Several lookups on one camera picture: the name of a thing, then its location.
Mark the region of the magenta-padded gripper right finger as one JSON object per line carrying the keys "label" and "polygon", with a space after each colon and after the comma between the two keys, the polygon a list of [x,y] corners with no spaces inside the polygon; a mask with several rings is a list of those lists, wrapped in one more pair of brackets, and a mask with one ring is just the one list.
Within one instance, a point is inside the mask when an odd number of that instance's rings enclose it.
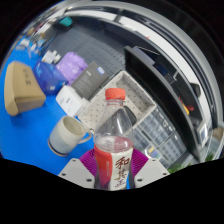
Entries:
{"label": "magenta-padded gripper right finger", "polygon": [[148,158],[134,149],[130,164],[129,186],[140,188],[169,175],[168,170],[156,158]]}

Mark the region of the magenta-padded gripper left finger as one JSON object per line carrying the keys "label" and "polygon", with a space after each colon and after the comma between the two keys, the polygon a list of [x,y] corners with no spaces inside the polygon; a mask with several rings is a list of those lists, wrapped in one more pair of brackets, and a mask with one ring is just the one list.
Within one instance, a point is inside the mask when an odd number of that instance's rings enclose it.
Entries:
{"label": "magenta-padded gripper left finger", "polygon": [[79,159],[72,158],[58,176],[78,186],[97,189],[99,180],[94,150],[87,151]]}

